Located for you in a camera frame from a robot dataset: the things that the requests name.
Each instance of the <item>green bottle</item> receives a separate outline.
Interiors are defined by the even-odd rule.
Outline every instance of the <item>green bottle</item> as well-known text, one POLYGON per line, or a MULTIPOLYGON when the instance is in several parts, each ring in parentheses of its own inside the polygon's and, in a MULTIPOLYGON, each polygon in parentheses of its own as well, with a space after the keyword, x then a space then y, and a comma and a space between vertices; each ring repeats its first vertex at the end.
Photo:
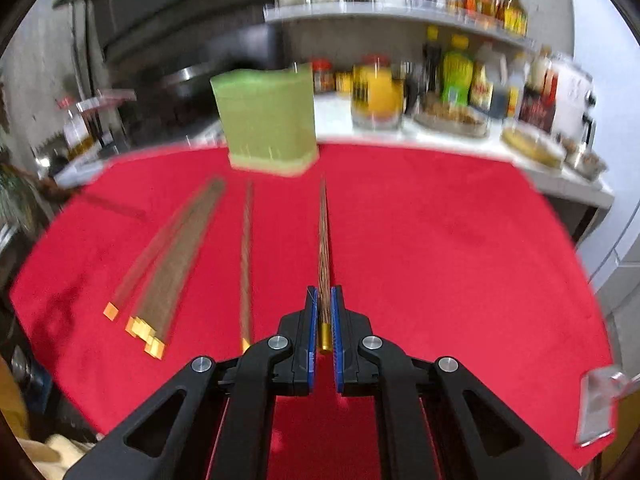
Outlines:
POLYGON ((451 37, 451 50, 442 61, 442 80, 444 90, 442 100, 446 103, 466 106, 469 87, 474 73, 474 62, 466 53, 469 38, 454 34, 451 37))

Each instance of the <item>red tablecloth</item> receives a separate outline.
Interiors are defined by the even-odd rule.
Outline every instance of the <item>red tablecloth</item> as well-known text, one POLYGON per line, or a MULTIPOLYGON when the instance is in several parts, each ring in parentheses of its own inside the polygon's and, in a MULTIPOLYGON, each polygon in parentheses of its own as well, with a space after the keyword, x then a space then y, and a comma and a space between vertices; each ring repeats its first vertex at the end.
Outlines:
MULTIPOLYGON (((229 167, 226 150, 132 157, 53 222, 12 290, 36 357, 86 418, 117 425, 188 360, 239 354, 244 190, 254 182, 255 338, 303 307, 318 279, 319 181, 328 194, 332 282, 347 308, 417 358, 458 357, 573 465, 579 380, 611 363, 600 311, 546 201, 509 164, 425 150, 323 146, 299 178, 229 167), (210 223, 164 359, 102 310, 155 232, 213 175, 226 193, 210 223)), ((332 393, 329 360, 310 399, 279 399, 272 478, 378 475, 372 402, 332 393)))

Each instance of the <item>white shelf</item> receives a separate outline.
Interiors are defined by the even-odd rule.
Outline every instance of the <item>white shelf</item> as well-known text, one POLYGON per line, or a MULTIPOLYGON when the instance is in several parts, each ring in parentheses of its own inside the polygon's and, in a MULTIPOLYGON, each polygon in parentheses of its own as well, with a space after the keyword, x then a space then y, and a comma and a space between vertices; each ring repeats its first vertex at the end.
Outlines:
POLYGON ((423 148, 503 160, 525 173, 540 193, 607 209, 613 204, 613 192, 602 179, 588 182, 567 168, 552 170, 514 152, 500 140, 502 127, 497 122, 485 139, 433 132, 411 119, 405 119, 396 132, 372 132, 353 126, 348 98, 337 94, 316 96, 314 105, 318 142, 423 148))
POLYGON ((476 20, 464 11, 453 14, 443 7, 421 0, 409 0, 408 4, 401 4, 401 2, 332 2, 287 7, 267 6, 264 8, 265 22, 288 22, 329 16, 379 16, 436 23, 492 38, 492 40, 530 52, 536 50, 535 42, 529 38, 511 34, 503 28, 476 20))

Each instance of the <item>blue gripper pad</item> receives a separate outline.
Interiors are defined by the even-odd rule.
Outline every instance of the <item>blue gripper pad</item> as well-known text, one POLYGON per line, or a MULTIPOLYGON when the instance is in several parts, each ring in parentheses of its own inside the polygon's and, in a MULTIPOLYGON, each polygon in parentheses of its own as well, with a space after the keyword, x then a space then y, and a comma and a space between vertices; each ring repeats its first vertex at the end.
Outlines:
POLYGON ((342 353, 342 332, 340 332, 340 315, 338 313, 338 295, 336 288, 331 288, 331 335, 334 342, 334 378, 339 394, 344 388, 344 355, 342 353))
POLYGON ((318 289, 314 289, 314 299, 311 303, 311 328, 309 333, 309 350, 307 353, 306 378, 309 383, 309 391, 314 389, 314 378, 316 376, 316 347, 318 346, 318 289))

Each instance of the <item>metal bolt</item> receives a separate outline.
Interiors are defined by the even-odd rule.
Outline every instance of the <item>metal bolt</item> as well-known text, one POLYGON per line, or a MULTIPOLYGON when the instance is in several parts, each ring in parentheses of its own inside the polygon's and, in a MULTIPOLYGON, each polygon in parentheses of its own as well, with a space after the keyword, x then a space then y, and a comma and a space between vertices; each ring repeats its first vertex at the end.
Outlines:
POLYGON ((362 346, 364 346, 364 348, 368 348, 369 350, 377 350, 382 346, 382 339, 380 339, 377 335, 368 335, 362 340, 362 346))
POLYGON ((443 372, 455 372, 458 369, 458 361, 453 357, 443 357, 438 361, 438 366, 443 372))
POLYGON ((269 338, 269 347, 274 350, 282 350, 289 344, 289 340, 283 335, 275 335, 269 338))
POLYGON ((196 357, 191 361, 191 369, 199 374, 206 372, 211 368, 211 359, 208 357, 196 357))

